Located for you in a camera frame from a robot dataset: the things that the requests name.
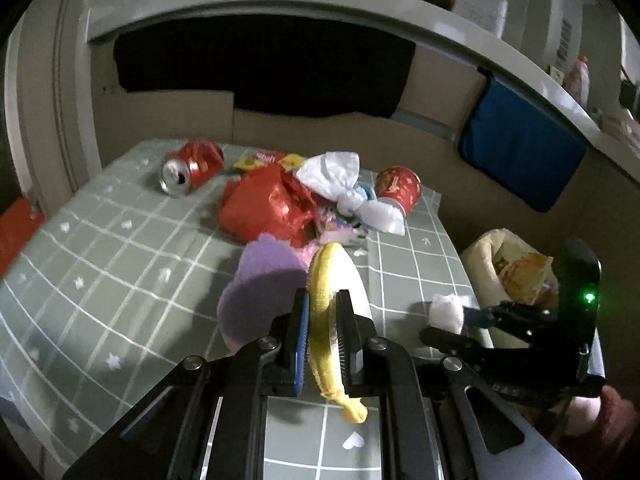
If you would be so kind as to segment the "dark red sleeve forearm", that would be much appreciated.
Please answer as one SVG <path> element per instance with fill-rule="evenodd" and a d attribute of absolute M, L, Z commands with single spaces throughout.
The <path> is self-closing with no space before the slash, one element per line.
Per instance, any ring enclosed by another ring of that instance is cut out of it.
<path fill-rule="evenodd" d="M 610 453 L 620 453 L 631 444 L 639 431 L 639 411 L 623 399 L 612 386 L 605 385 L 601 393 L 601 408 L 597 420 L 600 445 Z"/>

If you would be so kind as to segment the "right hand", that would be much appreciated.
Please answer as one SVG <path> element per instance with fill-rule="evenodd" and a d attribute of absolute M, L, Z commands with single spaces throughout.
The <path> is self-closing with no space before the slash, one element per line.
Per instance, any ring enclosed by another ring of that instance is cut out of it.
<path fill-rule="evenodd" d="M 600 424 L 602 404 L 602 396 L 597 396 L 596 398 L 575 396 L 568 404 L 565 414 L 564 434 L 570 437 L 580 437 L 597 431 Z"/>

